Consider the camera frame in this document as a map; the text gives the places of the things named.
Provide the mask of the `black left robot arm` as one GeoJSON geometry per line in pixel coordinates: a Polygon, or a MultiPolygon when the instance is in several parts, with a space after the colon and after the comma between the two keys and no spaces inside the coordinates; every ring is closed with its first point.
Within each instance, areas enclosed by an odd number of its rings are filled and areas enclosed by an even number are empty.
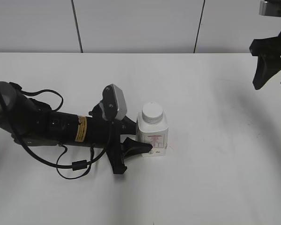
{"type": "Polygon", "coordinates": [[[152,145],[135,141],[136,123],[127,117],[123,91],[115,84],[106,86],[102,100],[89,112],[79,116],[52,109],[37,101],[36,92],[25,92],[13,82],[0,82],[0,128],[11,134],[37,161],[55,168],[83,170],[89,173],[94,162],[107,155],[114,174],[123,174],[128,157],[148,153],[152,145]],[[38,146],[82,146],[90,149],[90,159],[61,165],[36,155],[38,146]]]}

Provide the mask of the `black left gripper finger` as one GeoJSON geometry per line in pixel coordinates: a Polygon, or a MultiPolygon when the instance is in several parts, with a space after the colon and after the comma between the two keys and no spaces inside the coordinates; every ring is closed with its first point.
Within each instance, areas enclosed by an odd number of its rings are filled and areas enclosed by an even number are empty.
{"type": "Polygon", "coordinates": [[[123,159],[139,154],[149,153],[153,146],[149,143],[142,143],[127,137],[122,143],[123,159]]]}
{"type": "Polygon", "coordinates": [[[136,122],[127,116],[120,121],[119,127],[122,135],[136,135],[136,122]]]}

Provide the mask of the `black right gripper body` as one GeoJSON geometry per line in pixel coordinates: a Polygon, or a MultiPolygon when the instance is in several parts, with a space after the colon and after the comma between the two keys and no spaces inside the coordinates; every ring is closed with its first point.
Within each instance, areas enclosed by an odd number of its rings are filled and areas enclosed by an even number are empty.
{"type": "Polygon", "coordinates": [[[281,31],[275,37],[254,39],[249,47],[252,56],[276,60],[281,57],[281,31]]]}

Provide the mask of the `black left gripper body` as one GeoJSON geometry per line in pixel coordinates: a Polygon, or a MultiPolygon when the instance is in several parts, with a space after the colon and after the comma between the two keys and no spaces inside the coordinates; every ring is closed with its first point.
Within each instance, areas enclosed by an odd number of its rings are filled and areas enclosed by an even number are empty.
{"type": "Polygon", "coordinates": [[[92,111],[88,131],[89,140],[93,147],[103,147],[103,150],[91,160],[98,161],[105,153],[114,174],[122,175],[127,170],[121,153],[120,132],[113,120],[106,120],[103,103],[98,103],[92,111]]]}

